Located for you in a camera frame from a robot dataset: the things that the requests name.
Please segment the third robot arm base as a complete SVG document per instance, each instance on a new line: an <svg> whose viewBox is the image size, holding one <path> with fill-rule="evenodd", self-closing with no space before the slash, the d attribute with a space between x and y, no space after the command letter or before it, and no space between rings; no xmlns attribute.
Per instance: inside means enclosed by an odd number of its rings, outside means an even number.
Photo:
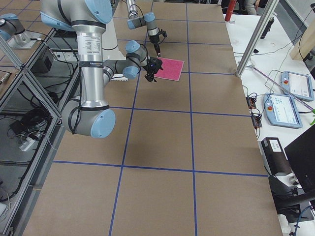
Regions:
<svg viewBox="0 0 315 236"><path fill-rule="evenodd" d="M41 33L27 31L13 13L0 16L0 35L12 49L31 49L41 41Z"/></svg>

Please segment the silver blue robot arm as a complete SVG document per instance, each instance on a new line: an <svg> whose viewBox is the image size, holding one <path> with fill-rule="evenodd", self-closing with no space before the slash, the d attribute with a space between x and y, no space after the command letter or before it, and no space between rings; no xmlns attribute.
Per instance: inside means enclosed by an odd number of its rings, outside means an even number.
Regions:
<svg viewBox="0 0 315 236"><path fill-rule="evenodd" d="M128 28L133 30L146 26L149 40L153 44L157 56L161 57L159 46L161 43L160 36L162 35L163 38L166 38L167 33L157 26L155 14L153 12L143 14L134 0L126 0L126 6L128 12Z"/></svg>
<svg viewBox="0 0 315 236"><path fill-rule="evenodd" d="M126 44L126 59L103 57L102 36L113 18L108 0L43 0L41 19L56 29L77 34L80 94L70 99L62 111L62 122L69 132L105 138L113 130L116 116L104 98L104 88L115 74L134 79L140 70L152 82L162 69L162 60L150 57L146 48L132 40Z"/></svg>

